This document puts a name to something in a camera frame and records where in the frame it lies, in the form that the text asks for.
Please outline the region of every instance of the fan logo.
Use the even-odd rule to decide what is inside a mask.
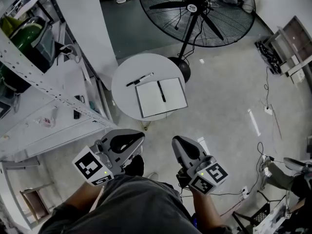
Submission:
[[[194,12],[197,11],[197,7],[196,7],[194,4],[189,4],[189,5],[187,5],[187,10],[188,10],[189,12],[194,13]]]

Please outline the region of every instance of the fan base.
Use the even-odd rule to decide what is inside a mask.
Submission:
[[[186,83],[191,77],[191,69],[189,65],[185,61],[180,60],[178,57],[169,57],[168,59],[178,66]]]

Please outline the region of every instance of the power outlet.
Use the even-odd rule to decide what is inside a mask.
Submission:
[[[248,198],[248,189],[247,189],[247,186],[244,186],[242,188],[242,195],[243,195],[243,198],[246,199]]]

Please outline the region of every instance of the fan hub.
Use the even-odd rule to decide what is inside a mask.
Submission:
[[[204,11],[208,3],[206,0],[184,0],[187,3],[186,9],[191,13]]]

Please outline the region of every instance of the gray t-shirt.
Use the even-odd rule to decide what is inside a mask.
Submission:
[[[61,204],[40,234],[200,234],[182,204],[179,192],[140,176],[118,175],[105,185],[95,210],[81,213]],[[209,233],[228,234],[228,228]]]

